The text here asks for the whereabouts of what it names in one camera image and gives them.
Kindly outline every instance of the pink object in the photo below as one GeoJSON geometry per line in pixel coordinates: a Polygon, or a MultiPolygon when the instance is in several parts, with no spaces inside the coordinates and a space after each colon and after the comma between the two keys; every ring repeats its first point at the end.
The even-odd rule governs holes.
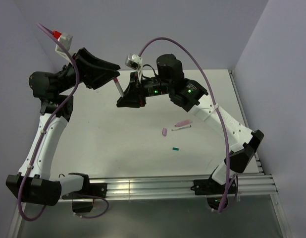
{"type": "Polygon", "coordinates": [[[188,125],[190,123],[193,123],[193,121],[192,120],[184,120],[184,121],[180,121],[180,122],[176,123],[175,126],[180,127],[180,126],[188,125]]]}
{"type": "Polygon", "coordinates": [[[166,129],[166,128],[163,128],[163,130],[162,130],[162,135],[163,135],[163,136],[166,136],[166,135],[167,135],[167,129],[166,129]]]}

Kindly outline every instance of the metal frame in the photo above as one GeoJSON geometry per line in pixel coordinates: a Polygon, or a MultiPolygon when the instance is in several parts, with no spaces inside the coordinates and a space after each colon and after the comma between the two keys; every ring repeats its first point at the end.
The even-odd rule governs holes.
{"type": "MultiPolygon", "coordinates": [[[[245,126],[249,127],[240,101],[238,91],[229,71],[231,82],[239,103],[245,126]]],[[[239,196],[244,195],[271,195],[276,217],[279,222],[283,237],[291,238],[291,231],[286,221],[282,206],[280,205],[277,188],[272,175],[265,175],[258,157],[255,154],[259,173],[239,175],[239,196]]],[[[174,199],[174,198],[198,198],[190,190],[195,179],[207,179],[209,175],[200,176],[174,176],[174,177],[151,177],[151,178],[91,178],[90,183],[107,183],[107,200],[146,200],[146,199],[174,199]]],[[[90,201],[90,199],[60,199],[59,202],[90,201]]],[[[21,224],[21,217],[16,208],[11,222],[8,238],[16,238],[21,224]]]]}

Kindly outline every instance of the gray floor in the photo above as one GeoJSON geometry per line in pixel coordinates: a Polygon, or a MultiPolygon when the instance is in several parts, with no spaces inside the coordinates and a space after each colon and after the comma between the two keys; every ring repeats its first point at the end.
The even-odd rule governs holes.
{"type": "MultiPolygon", "coordinates": [[[[29,204],[35,216],[41,206],[29,204]]],[[[22,222],[19,238],[281,238],[270,196],[241,197],[230,210],[211,213],[205,198],[111,201],[100,218],[72,216],[71,203],[48,207],[35,222],[22,222]]]]}

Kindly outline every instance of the gray wall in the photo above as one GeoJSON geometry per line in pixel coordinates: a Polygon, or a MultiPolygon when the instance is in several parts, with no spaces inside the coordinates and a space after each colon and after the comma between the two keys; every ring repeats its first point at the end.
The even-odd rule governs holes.
{"type": "Polygon", "coordinates": [[[306,0],[270,0],[235,69],[296,238],[306,238],[306,0]]]}
{"type": "MultiPolygon", "coordinates": [[[[74,36],[72,50],[86,47],[94,55],[124,66],[149,40],[166,36],[183,44],[205,69],[234,69],[267,0],[16,0],[24,17],[59,68],[64,60],[35,23],[74,36]]],[[[185,69],[196,68],[169,42],[152,45],[145,61],[176,53],[185,69]]]]}
{"type": "Polygon", "coordinates": [[[6,237],[16,205],[5,179],[18,172],[38,125],[40,101],[28,78],[40,70],[52,70],[50,60],[15,3],[0,0],[0,238],[6,237]]]}

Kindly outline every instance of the white table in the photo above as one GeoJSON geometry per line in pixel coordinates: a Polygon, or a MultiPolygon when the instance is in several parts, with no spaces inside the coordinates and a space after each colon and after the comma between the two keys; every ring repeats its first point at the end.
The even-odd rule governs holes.
{"type": "MultiPolygon", "coordinates": [[[[120,72],[123,89],[130,72],[120,72]]],[[[184,73],[207,88],[198,70],[184,73]]],[[[244,124],[228,71],[205,73],[218,104],[244,124]]],[[[144,75],[153,74],[144,71],[144,75]]],[[[139,109],[117,108],[119,97],[113,82],[96,91],[80,85],[74,95],[73,114],[54,156],[51,178],[70,172],[91,178],[209,175],[225,158],[223,138],[174,105],[168,95],[147,98],[147,105],[139,109]],[[171,131],[175,123],[185,119],[193,120],[191,128],[171,131]],[[166,137],[161,135],[163,127],[168,129],[166,137]]],[[[245,173],[258,173],[254,158],[245,173]]]]}

